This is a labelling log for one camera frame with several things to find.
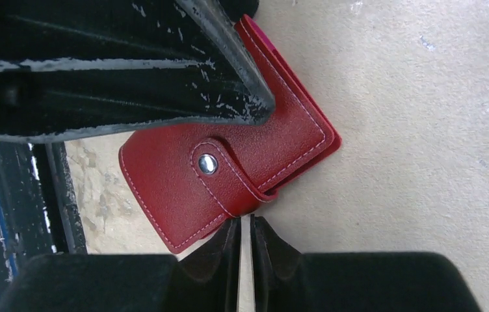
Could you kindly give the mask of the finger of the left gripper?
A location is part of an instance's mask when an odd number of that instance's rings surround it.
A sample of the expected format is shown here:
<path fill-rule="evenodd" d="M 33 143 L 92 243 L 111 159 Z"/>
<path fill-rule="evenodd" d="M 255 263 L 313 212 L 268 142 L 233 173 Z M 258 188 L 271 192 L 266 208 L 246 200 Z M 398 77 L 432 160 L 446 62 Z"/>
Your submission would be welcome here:
<path fill-rule="evenodd" d="M 258 125 L 275 100 L 238 35 L 257 1 L 0 1 L 0 141 Z"/>

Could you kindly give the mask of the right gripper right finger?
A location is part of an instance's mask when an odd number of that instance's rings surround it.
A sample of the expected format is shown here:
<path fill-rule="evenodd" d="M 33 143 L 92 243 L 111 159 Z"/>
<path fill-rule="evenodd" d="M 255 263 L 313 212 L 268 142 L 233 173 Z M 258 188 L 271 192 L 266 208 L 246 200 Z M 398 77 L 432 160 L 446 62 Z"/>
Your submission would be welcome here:
<path fill-rule="evenodd" d="M 256 216 L 250 235 L 257 311 L 480 310 L 438 253 L 302 253 Z"/>

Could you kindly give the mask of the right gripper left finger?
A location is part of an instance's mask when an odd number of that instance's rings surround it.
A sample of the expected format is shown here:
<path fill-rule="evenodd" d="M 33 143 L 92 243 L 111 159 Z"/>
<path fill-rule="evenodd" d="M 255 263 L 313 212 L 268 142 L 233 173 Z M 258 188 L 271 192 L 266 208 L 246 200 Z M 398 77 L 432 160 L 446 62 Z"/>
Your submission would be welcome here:
<path fill-rule="evenodd" d="M 182 260 L 169 254 L 32 258 L 0 311 L 236 311 L 241 222 L 227 220 Z"/>

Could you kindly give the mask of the red leather card holder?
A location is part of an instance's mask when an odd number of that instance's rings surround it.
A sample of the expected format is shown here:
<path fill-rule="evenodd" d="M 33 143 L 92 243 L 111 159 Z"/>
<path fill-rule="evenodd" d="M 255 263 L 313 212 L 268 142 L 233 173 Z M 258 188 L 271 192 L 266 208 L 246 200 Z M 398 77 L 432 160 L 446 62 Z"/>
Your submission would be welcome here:
<path fill-rule="evenodd" d="M 272 201 L 282 186 L 341 145 L 334 126 L 253 19 L 243 16 L 235 30 L 275 96 L 268 121 L 135 131 L 119 151 L 129 188 L 174 254 L 225 220 Z"/>

